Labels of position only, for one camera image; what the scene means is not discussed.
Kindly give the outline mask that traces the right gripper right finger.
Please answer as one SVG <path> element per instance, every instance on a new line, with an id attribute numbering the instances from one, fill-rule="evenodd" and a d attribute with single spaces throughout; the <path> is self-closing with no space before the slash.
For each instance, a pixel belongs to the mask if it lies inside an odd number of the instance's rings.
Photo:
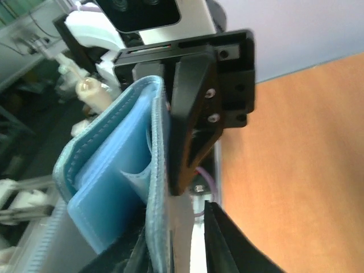
<path id="1" fill-rule="evenodd" d="M 205 202 L 207 272 L 275 273 L 283 270 L 258 250 L 215 202 Z"/>

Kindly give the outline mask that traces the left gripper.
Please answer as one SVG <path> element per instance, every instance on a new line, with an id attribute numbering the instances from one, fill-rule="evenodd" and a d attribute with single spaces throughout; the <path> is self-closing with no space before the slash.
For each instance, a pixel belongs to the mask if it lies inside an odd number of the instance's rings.
<path id="1" fill-rule="evenodd" d="M 215 57 L 200 53 L 207 46 L 213 48 Z M 167 102 L 171 102 L 169 186 L 174 196 L 189 187 L 195 168 L 221 136 L 222 109 L 225 127 L 234 128 L 246 126 L 255 108 L 251 30 L 123 49 L 113 70 L 122 89 L 146 76 L 164 80 Z"/>

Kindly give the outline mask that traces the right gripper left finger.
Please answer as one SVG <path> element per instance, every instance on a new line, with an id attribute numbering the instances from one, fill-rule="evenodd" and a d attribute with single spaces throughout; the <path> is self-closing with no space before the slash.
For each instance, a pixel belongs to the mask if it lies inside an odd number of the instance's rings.
<path id="1" fill-rule="evenodd" d="M 144 228 L 127 232 L 80 270 L 81 273 L 149 272 Z"/>

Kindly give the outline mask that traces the teal card holder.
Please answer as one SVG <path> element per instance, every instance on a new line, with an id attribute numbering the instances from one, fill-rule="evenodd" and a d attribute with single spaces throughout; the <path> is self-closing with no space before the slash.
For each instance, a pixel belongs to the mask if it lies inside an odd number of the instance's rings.
<path id="1" fill-rule="evenodd" d="M 143 205 L 153 269 L 170 272 L 168 141 L 163 79 L 146 76 L 64 147 L 53 179 L 69 216 L 96 253 L 125 233 Z"/>

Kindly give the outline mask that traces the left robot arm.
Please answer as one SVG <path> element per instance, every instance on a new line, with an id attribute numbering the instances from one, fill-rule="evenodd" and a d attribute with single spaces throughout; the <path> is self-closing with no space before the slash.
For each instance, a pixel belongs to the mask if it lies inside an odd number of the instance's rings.
<path id="1" fill-rule="evenodd" d="M 253 33 L 228 32 L 216 1 L 67 6 L 54 24 L 77 65 L 121 89 L 145 75 L 164 79 L 172 116 L 170 188 L 182 194 L 222 131 L 244 127 L 254 110 Z"/>

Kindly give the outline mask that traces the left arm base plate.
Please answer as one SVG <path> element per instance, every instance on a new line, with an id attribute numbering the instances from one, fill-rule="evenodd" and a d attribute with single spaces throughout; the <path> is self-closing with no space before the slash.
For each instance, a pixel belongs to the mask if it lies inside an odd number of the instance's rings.
<path id="1" fill-rule="evenodd" d="M 189 189 L 190 194 L 195 196 L 211 194 L 212 199 L 216 199 L 218 190 L 215 180 L 215 170 L 215 157 L 214 151 L 212 151 L 196 168 L 191 187 Z"/>

